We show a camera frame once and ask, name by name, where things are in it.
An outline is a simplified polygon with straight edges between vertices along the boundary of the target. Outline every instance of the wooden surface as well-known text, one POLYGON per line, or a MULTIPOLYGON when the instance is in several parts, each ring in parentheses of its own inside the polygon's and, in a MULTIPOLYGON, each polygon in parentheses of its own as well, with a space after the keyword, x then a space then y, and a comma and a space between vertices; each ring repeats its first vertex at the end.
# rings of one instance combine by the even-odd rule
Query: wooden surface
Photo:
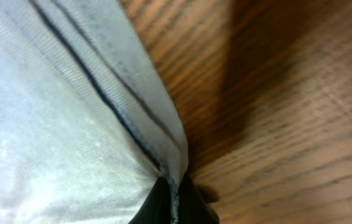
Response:
POLYGON ((123 0, 221 223, 352 223, 352 0, 123 0))

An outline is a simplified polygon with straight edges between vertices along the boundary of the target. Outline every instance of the fabric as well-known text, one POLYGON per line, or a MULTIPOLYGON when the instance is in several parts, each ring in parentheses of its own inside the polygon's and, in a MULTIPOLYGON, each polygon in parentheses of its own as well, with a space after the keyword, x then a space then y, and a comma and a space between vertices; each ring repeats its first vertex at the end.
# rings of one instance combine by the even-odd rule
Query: fabric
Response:
POLYGON ((0 223, 128 223, 187 169, 178 114, 117 1, 0 0, 0 223))

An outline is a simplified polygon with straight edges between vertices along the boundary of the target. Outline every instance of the cloth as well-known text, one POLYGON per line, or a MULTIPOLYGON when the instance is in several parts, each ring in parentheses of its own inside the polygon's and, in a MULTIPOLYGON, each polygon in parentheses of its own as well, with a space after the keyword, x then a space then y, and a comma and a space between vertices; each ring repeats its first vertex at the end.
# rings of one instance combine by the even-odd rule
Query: cloth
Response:
POLYGON ((187 141, 117 1, 0 0, 0 223, 128 223, 187 141))

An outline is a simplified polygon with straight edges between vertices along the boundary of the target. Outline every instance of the garment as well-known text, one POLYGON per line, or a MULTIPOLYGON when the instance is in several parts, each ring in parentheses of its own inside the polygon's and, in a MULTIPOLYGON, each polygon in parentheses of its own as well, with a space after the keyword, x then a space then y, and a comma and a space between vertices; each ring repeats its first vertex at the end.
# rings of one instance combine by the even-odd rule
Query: garment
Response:
POLYGON ((0 0, 0 223, 128 223, 187 141, 117 1, 0 0))

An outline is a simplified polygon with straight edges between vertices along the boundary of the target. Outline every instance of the wooden table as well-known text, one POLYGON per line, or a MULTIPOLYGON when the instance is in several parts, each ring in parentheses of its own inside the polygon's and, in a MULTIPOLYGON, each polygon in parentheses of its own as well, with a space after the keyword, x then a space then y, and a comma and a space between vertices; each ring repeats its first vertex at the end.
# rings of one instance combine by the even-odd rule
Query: wooden table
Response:
POLYGON ((352 223, 352 0, 122 3, 221 223, 352 223))

